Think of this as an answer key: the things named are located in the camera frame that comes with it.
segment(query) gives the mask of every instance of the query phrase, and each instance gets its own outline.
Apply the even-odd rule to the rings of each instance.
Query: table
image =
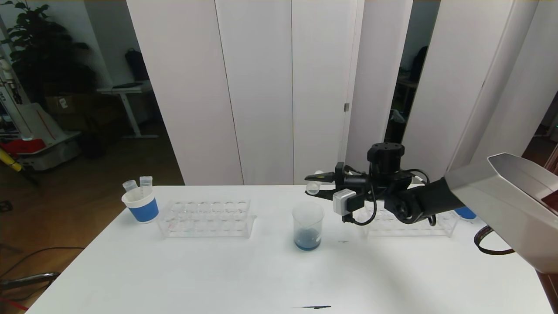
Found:
[[[164,239],[124,210],[68,266],[28,314],[70,313],[551,313],[535,271],[517,254],[473,244],[483,224],[460,221],[452,238],[365,240],[331,202],[302,185],[154,187],[160,208],[189,197],[250,198],[250,239]],[[324,206],[312,252],[292,243],[291,209]],[[483,245],[502,249],[497,235]]]
[[[120,96],[120,99],[122,100],[122,104],[124,105],[124,109],[126,109],[126,115],[128,116],[128,120],[130,121],[130,125],[132,125],[132,129],[134,130],[134,135],[133,136],[126,136],[126,137],[132,137],[132,138],[136,138],[136,139],[137,138],[158,137],[158,135],[142,135],[141,134],[140,127],[138,126],[138,123],[137,123],[136,118],[134,117],[134,113],[132,111],[132,107],[130,106],[130,102],[128,100],[127,94],[141,94],[141,93],[150,92],[150,91],[153,90],[153,87],[151,86],[151,82],[149,80],[142,81],[141,83],[142,83],[141,85],[134,86],[134,87],[99,88],[99,89],[97,89],[97,92],[99,92],[101,94],[108,94],[108,95],[117,94],[118,96]]]

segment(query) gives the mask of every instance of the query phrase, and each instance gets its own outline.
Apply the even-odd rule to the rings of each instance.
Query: green leaves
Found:
[[[48,4],[30,8],[23,0],[0,1],[21,9],[16,24],[7,29],[9,38],[0,42],[16,47],[10,54],[12,68],[31,98],[44,100],[44,84],[58,85],[55,92],[94,90],[95,72],[79,61],[79,50],[89,46],[74,42],[66,28],[48,19]]]
[[[37,13],[43,13],[43,12],[45,12],[46,9],[48,9],[48,8],[49,8],[49,5],[48,5],[48,4],[43,4],[42,6],[36,8],[36,9],[35,9],[35,12],[37,12]]]

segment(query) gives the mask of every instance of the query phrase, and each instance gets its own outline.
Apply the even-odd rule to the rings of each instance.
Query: wooden floor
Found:
[[[156,139],[121,139],[106,156],[78,157],[46,173],[33,174],[41,183],[31,186],[18,173],[0,165],[0,201],[9,200],[12,212],[0,213],[0,274],[23,256],[52,246],[87,246],[123,209],[122,182],[152,175],[155,185],[182,185],[176,159],[164,127],[152,126]],[[60,272],[78,250],[39,253],[2,279],[42,272]],[[21,298],[41,287],[5,291],[4,298]],[[37,293],[24,305],[31,305]],[[19,310],[0,302],[0,313]]]

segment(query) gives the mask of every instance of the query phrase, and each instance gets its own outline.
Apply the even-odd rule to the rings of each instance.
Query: plastic test tube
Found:
[[[314,174],[324,173],[323,171],[316,171]],[[308,181],[306,185],[306,191],[310,195],[316,195],[320,191],[321,182],[317,181]]]
[[[151,187],[153,186],[153,177],[145,175],[139,178],[139,186],[141,187],[142,197],[151,194]]]
[[[135,188],[137,188],[138,184],[136,183],[136,180],[129,180],[129,181],[126,181],[126,182],[122,183],[122,186],[124,187],[126,192],[130,192],[130,191],[134,190]],[[131,192],[130,196],[135,200],[138,200],[141,197],[141,195],[139,195],[139,191]]]

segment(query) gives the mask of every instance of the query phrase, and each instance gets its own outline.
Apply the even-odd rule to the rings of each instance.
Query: beaker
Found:
[[[304,251],[312,251],[321,243],[321,222],[324,209],[312,202],[297,204],[292,210],[295,245]]]

